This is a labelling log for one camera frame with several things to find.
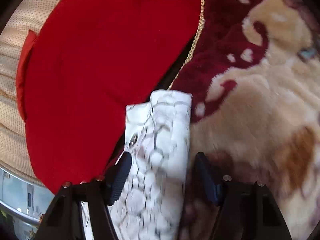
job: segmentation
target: fluffy blanket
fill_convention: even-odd
[[[301,0],[203,0],[172,86],[193,94],[191,162],[203,151],[233,178],[266,183],[301,240],[320,218],[318,35]],[[214,209],[189,192],[180,238],[205,239]]]

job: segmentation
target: gold cord trim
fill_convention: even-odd
[[[201,10],[200,10],[200,20],[199,20],[199,24],[198,24],[198,29],[197,29],[197,33],[196,33],[196,36],[193,40],[193,43],[192,43],[192,46],[191,46],[191,49],[189,51],[189,54],[188,54],[188,57],[187,59],[185,60],[185,62],[183,63],[182,67],[180,68],[179,72],[177,73],[177,75],[175,76],[175,78],[173,79],[172,83],[170,84],[168,90],[170,90],[172,88],[172,85],[174,83],[174,81],[177,79],[177,77],[179,76],[180,74],[180,71],[183,69],[183,67],[189,63],[193,57],[193,52],[195,51],[195,48],[196,48],[196,45],[197,45],[197,42],[200,38],[200,35],[201,35],[201,32],[204,28],[204,0],[201,0]]]

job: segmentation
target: white cloth with gray pattern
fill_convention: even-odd
[[[172,240],[177,236],[188,164],[191,95],[158,90],[150,102],[127,106],[124,150],[132,167],[109,208],[119,240]],[[86,239],[93,239],[87,203]]]

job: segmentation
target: metal screw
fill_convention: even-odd
[[[63,187],[70,187],[71,186],[71,182],[70,181],[65,181],[63,184],[62,184]]]
[[[99,175],[98,177],[96,177],[96,181],[103,181],[104,180],[104,176]]]
[[[265,184],[264,183],[262,183],[262,182],[260,182],[260,181],[257,181],[257,184],[258,184],[258,186],[260,186],[260,187],[263,187]]]
[[[222,177],[222,179],[223,179],[224,181],[231,181],[231,180],[232,180],[231,176],[229,176],[229,175],[224,175],[224,176]]]

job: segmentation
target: red velvet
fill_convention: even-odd
[[[192,93],[191,121],[198,122],[203,116],[195,115],[195,107],[204,102],[204,117],[211,115],[217,109],[227,94],[236,86],[235,81],[220,84],[224,87],[221,98],[206,102],[206,94],[212,78],[222,74],[230,67],[249,68],[260,62],[268,48],[268,38],[264,25],[254,23],[254,27],[263,37],[262,46],[249,41],[242,32],[242,20],[249,11],[262,0],[249,0],[250,4],[239,0],[205,0],[205,25],[196,45],[192,60],[185,65],[173,84],[172,89]],[[245,49],[252,50],[252,62],[241,59]],[[228,54],[233,54],[236,62],[230,62]]]
[[[196,32],[201,0],[61,0],[44,24],[25,80],[35,175],[57,192],[102,173],[144,102]]]

